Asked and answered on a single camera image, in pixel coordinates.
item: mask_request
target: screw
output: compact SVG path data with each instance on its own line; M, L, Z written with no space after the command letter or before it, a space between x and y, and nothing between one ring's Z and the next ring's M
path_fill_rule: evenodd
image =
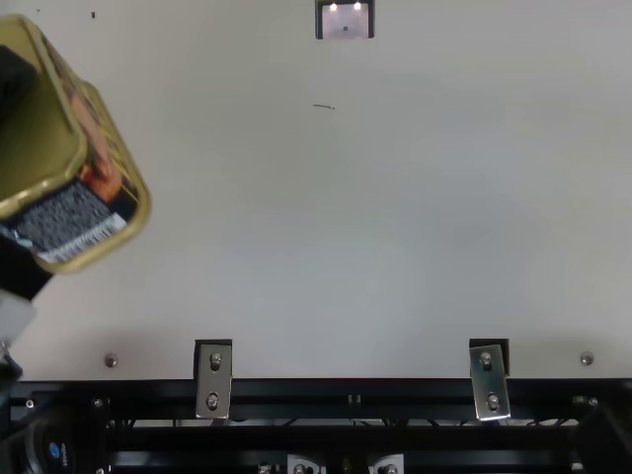
M103 363L105 365L107 365L109 368L115 368L117 366L117 364L119 363L119 358L117 357L116 354L106 354L105 357L103 357Z
M591 365L594 362L594 355L590 351L583 351L580 354L580 359L583 365Z
M490 353L481 353L480 360L484 370L492 368L492 355Z
M217 405L219 405L219 397L215 392L210 392L206 398L206 406L208 407L208 410L214 412L217 410Z
M219 370L219 366L221 365L221 354L214 353L210 355L210 369L213 372Z
M501 403L498 400L498 397L493 393L490 393L490 396L487 397L487 406L492 412L495 412L501 406Z

